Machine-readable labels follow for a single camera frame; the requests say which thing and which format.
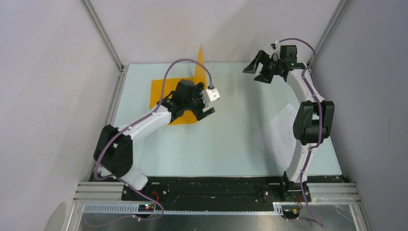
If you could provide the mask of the right aluminium corner post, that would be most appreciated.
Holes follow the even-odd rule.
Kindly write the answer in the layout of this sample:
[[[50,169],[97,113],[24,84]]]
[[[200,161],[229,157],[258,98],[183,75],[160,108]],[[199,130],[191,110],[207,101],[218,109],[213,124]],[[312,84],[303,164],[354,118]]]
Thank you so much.
[[[332,14],[323,34],[321,35],[316,47],[315,52],[316,55],[320,55],[326,46],[327,42],[329,41],[331,35],[335,31],[337,25],[339,24],[340,20],[342,19],[343,15],[345,14],[348,6],[350,5],[351,0],[340,0],[338,5],[335,8],[334,13]]]

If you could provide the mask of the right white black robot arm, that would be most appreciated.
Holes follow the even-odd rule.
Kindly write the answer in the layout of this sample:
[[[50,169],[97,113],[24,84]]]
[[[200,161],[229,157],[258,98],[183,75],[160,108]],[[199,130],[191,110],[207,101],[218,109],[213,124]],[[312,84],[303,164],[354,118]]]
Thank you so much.
[[[335,105],[325,100],[316,90],[309,67],[297,60],[295,45],[272,45],[273,54],[259,50],[243,73],[258,75],[255,81],[272,82],[280,76],[290,86],[299,102],[293,123],[296,139],[294,154],[279,185],[264,190],[264,200],[296,201],[307,189],[307,169],[315,150],[330,136]]]

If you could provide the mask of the aluminium frame rail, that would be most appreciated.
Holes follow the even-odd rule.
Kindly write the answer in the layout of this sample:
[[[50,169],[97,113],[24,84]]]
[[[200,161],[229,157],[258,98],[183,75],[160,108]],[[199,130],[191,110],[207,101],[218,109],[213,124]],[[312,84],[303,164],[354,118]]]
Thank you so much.
[[[77,187],[65,231],[370,231],[358,188],[354,183],[313,183],[311,201],[299,218],[289,219],[284,209],[292,202],[210,196],[178,199],[172,208],[160,198],[124,201],[130,195],[118,182],[81,182]]]

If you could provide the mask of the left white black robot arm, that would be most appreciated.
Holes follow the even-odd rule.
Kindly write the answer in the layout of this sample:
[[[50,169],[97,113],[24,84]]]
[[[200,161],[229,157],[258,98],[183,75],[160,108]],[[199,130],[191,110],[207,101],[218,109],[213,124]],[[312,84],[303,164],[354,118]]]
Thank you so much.
[[[204,87],[190,80],[180,80],[176,88],[156,107],[137,121],[119,127],[106,125],[102,130],[94,152],[96,166],[102,165],[109,171],[108,177],[116,177],[133,188],[133,194],[140,200],[147,200],[152,194],[148,178],[133,161],[135,144],[157,129],[174,122],[190,111],[200,121],[214,113],[208,105],[220,98],[214,87]]]

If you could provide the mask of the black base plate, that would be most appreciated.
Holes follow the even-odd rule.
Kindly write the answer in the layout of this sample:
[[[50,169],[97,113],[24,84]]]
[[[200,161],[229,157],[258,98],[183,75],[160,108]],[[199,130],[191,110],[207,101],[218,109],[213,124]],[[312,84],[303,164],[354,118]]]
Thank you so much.
[[[265,212],[273,211],[273,203],[301,201],[311,202],[312,186],[347,183],[343,176],[307,177],[307,189],[296,201],[264,200],[264,190],[279,185],[282,177],[148,177],[148,183],[140,194],[117,180],[92,182],[88,192],[96,200],[148,201],[154,199],[167,212]]]

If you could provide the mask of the left aluminium corner post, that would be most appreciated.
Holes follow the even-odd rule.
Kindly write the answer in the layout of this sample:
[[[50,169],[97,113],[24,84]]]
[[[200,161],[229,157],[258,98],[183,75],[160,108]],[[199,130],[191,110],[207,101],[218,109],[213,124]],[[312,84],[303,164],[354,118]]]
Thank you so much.
[[[122,64],[114,46],[113,43],[111,42],[108,33],[106,32],[96,10],[94,9],[94,6],[90,0],[80,0],[81,4],[83,5],[85,12],[87,13],[91,23],[96,29],[96,32],[101,38],[102,43],[104,44],[105,48],[108,51],[108,54],[112,58],[116,68],[118,69],[119,72],[122,72],[124,69],[124,65]]]

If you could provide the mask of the right controller board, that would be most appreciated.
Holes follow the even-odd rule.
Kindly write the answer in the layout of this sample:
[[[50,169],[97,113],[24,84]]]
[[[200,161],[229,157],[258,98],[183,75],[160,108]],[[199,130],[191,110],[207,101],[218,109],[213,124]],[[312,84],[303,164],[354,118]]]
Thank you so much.
[[[300,216],[300,211],[301,210],[299,209],[283,209],[282,217],[285,220],[292,220],[292,219],[297,220]]]

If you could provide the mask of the aluminium corner post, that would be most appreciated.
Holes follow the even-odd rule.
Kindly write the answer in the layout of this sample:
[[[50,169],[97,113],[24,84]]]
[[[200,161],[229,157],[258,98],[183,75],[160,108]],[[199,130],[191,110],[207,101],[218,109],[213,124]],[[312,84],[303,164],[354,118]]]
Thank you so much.
[[[340,20],[342,19],[343,15],[345,14],[348,6],[350,5],[351,0],[340,0],[338,5],[335,8],[334,13],[332,14],[323,34],[321,35],[316,47],[315,52],[316,55],[320,55],[326,46],[327,42],[329,41],[331,35],[335,31],[337,25],[339,24]]]
[[[124,65],[122,64],[114,46],[113,43],[111,42],[108,33],[106,32],[96,10],[94,9],[94,6],[90,0],[80,0],[81,4],[83,5],[85,12],[87,13],[91,23],[96,29],[96,32],[101,38],[102,43],[104,44],[105,48],[108,51],[108,54],[112,58],[116,68],[118,69],[119,72],[122,72],[124,69]]]

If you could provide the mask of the white paper sheet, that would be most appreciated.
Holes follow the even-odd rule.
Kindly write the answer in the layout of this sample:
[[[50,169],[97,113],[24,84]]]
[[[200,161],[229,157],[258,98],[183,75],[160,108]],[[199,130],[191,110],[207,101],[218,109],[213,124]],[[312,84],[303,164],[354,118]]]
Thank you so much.
[[[252,141],[283,170],[290,165],[295,150],[293,123],[296,113],[296,109],[291,104],[286,104],[252,136]]]

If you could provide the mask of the left controller board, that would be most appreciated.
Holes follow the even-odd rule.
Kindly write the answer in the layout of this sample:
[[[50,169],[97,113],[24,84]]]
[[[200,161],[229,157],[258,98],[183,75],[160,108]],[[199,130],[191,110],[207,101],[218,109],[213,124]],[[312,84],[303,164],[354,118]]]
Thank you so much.
[[[139,204],[138,212],[154,212],[155,204]]]

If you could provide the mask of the controller board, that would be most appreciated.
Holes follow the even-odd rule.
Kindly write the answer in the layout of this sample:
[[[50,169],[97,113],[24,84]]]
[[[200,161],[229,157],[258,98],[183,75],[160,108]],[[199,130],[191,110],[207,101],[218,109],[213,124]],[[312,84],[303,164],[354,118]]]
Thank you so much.
[[[300,216],[300,211],[301,210],[299,209],[283,209],[282,217],[285,220],[292,220],[292,219],[297,220]]]
[[[138,212],[154,212],[155,204],[139,204]]]

